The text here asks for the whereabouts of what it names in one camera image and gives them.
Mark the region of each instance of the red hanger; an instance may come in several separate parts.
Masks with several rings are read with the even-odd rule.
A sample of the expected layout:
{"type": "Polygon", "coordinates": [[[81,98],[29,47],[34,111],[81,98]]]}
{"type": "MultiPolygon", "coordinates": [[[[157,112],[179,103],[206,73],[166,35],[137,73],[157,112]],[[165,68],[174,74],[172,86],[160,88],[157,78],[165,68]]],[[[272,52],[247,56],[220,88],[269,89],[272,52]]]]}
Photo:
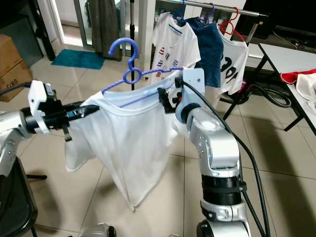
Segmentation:
{"type": "Polygon", "coordinates": [[[229,21],[225,21],[222,24],[218,24],[218,25],[220,26],[220,31],[222,32],[222,34],[226,33],[226,34],[229,34],[231,36],[233,33],[235,33],[236,35],[238,35],[238,37],[241,39],[241,41],[244,42],[245,39],[242,37],[241,34],[239,34],[237,31],[235,31],[234,25],[232,24],[232,21],[235,20],[238,17],[238,14],[239,14],[238,8],[234,7],[234,9],[236,9],[236,16],[234,18],[230,19],[229,21]],[[231,32],[225,31],[225,27],[228,24],[231,25],[231,27],[232,27],[232,31],[231,32]]]}

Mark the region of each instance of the red cloth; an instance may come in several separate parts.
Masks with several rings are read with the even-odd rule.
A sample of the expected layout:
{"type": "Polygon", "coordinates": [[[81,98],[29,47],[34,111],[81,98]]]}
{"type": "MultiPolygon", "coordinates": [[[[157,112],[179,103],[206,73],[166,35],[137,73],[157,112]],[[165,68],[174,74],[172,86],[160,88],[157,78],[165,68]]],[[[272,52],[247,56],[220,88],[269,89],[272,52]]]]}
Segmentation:
{"type": "Polygon", "coordinates": [[[299,74],[313,74],[316,73],[316,68],[305,72],[280,73],[281,80],[288,84],[293,84],[297,81],[299,74]]]}

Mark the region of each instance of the cardboard box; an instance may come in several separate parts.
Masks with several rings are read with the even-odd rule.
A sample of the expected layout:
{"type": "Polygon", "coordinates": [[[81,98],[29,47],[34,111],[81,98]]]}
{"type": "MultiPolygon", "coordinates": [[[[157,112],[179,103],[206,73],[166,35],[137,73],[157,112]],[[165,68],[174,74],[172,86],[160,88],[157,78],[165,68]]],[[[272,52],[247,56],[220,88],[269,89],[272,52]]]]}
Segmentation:
{"type": "MultiPolygon", "coordinates": [[[[0,91],[7,88],[29,82],[32,80],[31,73],[22,60],[18,65],[13,67],[10,71],[0,77],[0,91]]],[[[13,90],[0,97],[0,101],[9,102],[14,96],[16,96],[23,88],[13,90]]]]}
{"type": "Polygon", "coordinates": [[[0,77],[22,61],[14,46],[13,40],[6,35],[0,35],[0,77]]]}

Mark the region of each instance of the curtain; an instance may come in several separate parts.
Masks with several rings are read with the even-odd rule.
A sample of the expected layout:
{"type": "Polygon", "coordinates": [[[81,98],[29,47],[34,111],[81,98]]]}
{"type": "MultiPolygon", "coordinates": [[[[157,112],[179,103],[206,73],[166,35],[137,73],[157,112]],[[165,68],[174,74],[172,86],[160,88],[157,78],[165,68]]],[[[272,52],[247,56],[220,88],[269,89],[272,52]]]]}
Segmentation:
{"type": "Polygon", "coordinates": [[[90,14],[92,26],[92,45],[96,53],[108,59],[121,60],[119,47],[114,55],[108,51],[111,44],[119,38],[119,23],[114,0],[90,0],[90,14]]]}

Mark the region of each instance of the white table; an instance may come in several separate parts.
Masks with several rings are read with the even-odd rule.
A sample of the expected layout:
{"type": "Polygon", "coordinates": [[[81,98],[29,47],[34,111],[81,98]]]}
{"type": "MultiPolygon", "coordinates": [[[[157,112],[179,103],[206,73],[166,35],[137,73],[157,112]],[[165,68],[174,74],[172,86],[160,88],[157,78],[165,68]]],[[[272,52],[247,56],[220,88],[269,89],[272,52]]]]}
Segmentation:
{"type": "MultiPolygon", "coordinates": [[[[237,105],[237,101],[240,100],[243,93],[247,91],[252,81],[256,80],[256,76],[261,71],[262,67],[268,61],[275,73],[278,75],[280,73],[289,73],[289,72],[300,72],[300,71],[308,71],[310,69],[316,68],[316,54],[307,53],[303,51],[298,51],[294,49],[288,49],[283,47],[277,47],[268,44],[259,44],[261,51],[264,56],[256,68],[253,76],[250,80],[248,80],[247,84],[243,88],[240,95],[237,97],[236,101],[230,106],[224,115],[224,119],[226,119],[234,107],[237,105]]],[[[287,88],[292,97],[293,106],[298,117],[293,121],[285,131],[290,130],[294,125],[296,125],[301,119],[305,119],[308,125],[311,127],[312,131],[316,135],[316,115],[312,112],[311,108],[307,104],[307,100],[304,99],[295,88],[293,84],[287,84],[287,88]]]]}

